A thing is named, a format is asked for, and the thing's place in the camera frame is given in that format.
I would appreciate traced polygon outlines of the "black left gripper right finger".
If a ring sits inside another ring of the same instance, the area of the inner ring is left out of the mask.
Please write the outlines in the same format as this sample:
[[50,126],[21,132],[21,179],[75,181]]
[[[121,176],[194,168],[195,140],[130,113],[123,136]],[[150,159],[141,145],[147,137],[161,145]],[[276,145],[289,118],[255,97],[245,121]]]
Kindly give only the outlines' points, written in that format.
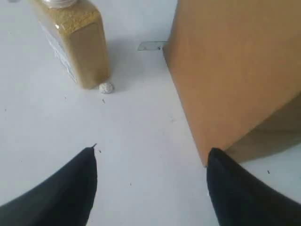
[[221,226],[299,226],[301,205],[272,189],[212,148],[207,160],[209,196]]

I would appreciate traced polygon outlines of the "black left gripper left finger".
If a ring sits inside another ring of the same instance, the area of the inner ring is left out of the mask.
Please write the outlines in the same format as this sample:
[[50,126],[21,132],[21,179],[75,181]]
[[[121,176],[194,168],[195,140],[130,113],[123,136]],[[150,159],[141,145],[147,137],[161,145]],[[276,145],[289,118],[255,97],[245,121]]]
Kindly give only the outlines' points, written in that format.
[[93,146],[45,181],[0,207],[2,226],[85,226],[97,191]]

